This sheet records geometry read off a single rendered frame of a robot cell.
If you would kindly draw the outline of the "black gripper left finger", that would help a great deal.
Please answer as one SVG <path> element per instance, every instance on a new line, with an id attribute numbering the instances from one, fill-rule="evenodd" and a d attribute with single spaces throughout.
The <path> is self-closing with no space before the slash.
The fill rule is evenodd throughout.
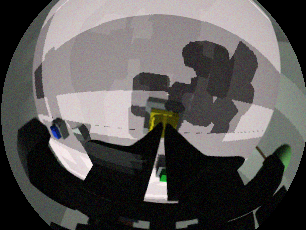
<path id="1" fill-rule="evenodd" d="M 160 146 L 162 130 L 164 130 L 164 124 L 158 122 L 144 138 L 129 147 L 90 139 L 85 143 L 85 151 L 92 164 L 97 163 L 118 172 L 140 176 L 142 178 L 140 190 L 146 193 L 149 180 L 152 178 L 153 164 Z"/>

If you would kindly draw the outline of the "green button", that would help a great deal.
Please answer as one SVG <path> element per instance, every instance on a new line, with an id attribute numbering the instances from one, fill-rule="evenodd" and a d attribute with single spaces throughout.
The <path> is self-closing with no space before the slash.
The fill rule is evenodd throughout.
<path id="1" fill-rule="evenodd" d="M 156 178 L 160 178 L 158 182 L 166 182 L 165 158 L 160 158 L 160 160 L 158 160 Z"/>

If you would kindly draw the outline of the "small white block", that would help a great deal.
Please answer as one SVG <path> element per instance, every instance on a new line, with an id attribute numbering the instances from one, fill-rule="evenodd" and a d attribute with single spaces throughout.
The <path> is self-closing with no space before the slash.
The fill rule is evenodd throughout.
<path id="1" fill-rule="evenodd" d="M 78 142 L 80 142 L 80 140 L 86 140 L 89 138 L 89 132 L 86 131 L 86 127 L 84 126 L 84 124 L 80 124 L 80 126 L 73 127 L 72 131 L 73 134 L 75 134 Z"/>

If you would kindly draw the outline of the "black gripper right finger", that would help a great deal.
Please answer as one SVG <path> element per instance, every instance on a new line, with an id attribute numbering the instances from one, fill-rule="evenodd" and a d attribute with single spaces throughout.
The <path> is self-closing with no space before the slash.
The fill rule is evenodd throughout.
<path id="1" fill-rule="evenodd" d="M 202 175 L 238 170 L 245 163 L 241 156 L 208 156 L 178 134 L 170 123 L 165 126 L 166 197 L 180 201 L 178 196 L 196 184 Z"/>

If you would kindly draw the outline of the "blue button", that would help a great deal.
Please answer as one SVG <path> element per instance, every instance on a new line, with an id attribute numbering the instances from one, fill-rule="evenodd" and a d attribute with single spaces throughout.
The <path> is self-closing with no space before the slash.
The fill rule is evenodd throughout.
<path id="1" fill-rule="evenodd" d="M 53 136 L 55 136 L 55 138 L 59 140 L 60 138 L 65 140 L 65 138 L 68 138 L 68 136 L 71 136 L 69 135 L 67 123 L 63 122 L 63 120 L 60 120 L 60 119 L 52 120 L 51 131 L 52 131 Z"/>

